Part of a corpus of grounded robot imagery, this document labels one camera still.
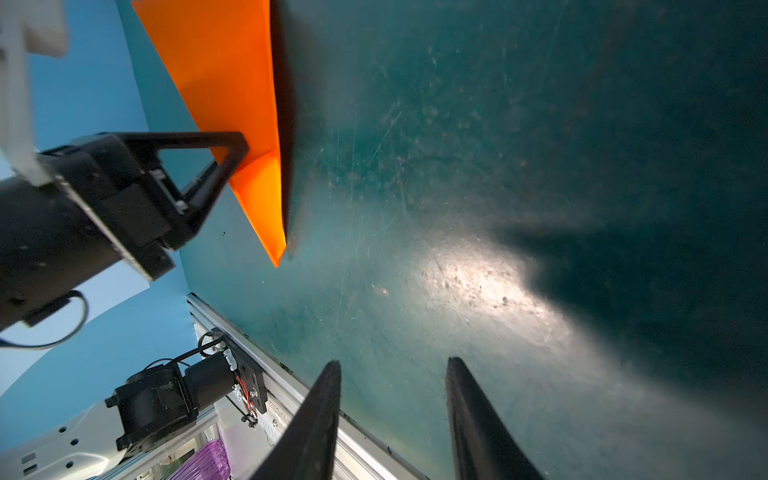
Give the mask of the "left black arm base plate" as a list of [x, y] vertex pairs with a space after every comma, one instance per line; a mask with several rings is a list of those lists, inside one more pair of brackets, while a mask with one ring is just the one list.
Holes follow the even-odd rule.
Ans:
[[231, 336], [225, 335], [224, 342], [237, 364], [237, 376], [241, 388], [245, 390], [248, 405], [258, 412], [267, 412], [268, 390], [264, 382], [264, 370], [261, 365], [245, 351]]

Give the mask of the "orange square paper sheet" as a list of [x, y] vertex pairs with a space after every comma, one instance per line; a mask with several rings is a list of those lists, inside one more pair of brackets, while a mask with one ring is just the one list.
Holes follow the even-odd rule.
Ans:
[[237, 131], [249, 152], [229, 185], [273, 265], [286, 250], [267, 1], [136, 1], [134, 11], [203, 132]]

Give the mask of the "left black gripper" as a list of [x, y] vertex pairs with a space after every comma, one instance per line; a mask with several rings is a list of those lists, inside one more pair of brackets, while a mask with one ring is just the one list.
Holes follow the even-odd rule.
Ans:
[[[174, 150], [224, 157], [179, 188], [161, 160]], [[175, 267], [169, 252], [197, 235], [248, 152], [239, 132], [113, 133], [45, 150], [39, 160], [122, 259], [155, 281]]]

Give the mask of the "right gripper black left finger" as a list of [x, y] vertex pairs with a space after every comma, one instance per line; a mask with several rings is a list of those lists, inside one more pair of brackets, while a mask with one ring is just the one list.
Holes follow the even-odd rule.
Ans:
[[251, 479], [331, 479], [341, 398], [341, 365], [326, 364], [278, 443]]

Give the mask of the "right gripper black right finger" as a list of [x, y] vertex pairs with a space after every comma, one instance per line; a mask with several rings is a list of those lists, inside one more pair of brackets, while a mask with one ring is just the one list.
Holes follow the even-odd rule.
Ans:
[[445, 389], [458, 479], [543, 478], [459, 357], [448, 359]]

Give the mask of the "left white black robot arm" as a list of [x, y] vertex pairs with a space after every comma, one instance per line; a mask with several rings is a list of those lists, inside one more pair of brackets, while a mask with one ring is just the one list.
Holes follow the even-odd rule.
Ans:
[[234, 132], [101, 133], [1, 183], [5, 479], [92, 479], [169, 441], [236, 383], [200, 358], [179, 249], [245, 160]]

